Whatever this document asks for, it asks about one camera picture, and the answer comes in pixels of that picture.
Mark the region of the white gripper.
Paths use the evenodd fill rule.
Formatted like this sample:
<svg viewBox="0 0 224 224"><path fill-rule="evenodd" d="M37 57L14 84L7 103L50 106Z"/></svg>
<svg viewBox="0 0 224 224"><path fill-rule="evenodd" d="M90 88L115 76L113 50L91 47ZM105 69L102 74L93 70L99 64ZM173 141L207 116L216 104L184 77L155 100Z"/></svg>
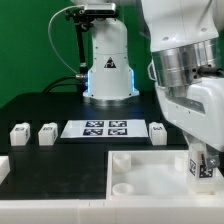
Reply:
<svg viewBox="0 0 224 224"><path fill-rule="evenodd" d="M155 90L167 121L216 149L206 149L205 164L217 168L218 151L224 152L224 78L202 78L183 98L169 97L158 84Z"/></svg>

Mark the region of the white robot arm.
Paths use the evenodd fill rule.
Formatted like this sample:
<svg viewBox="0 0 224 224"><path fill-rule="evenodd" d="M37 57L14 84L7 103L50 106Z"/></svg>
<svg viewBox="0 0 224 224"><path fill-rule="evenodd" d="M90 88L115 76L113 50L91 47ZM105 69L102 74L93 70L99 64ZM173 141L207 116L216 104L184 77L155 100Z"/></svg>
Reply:
<svg viewBox="0 0 224 224"><path fill-rule="evenodd" d="M106 3L134 4L151 40L149 74L162 113L200 148L209 168L224 152L224 77L219 68L218 30L224 0L71 0L86 13Z"/></svg>

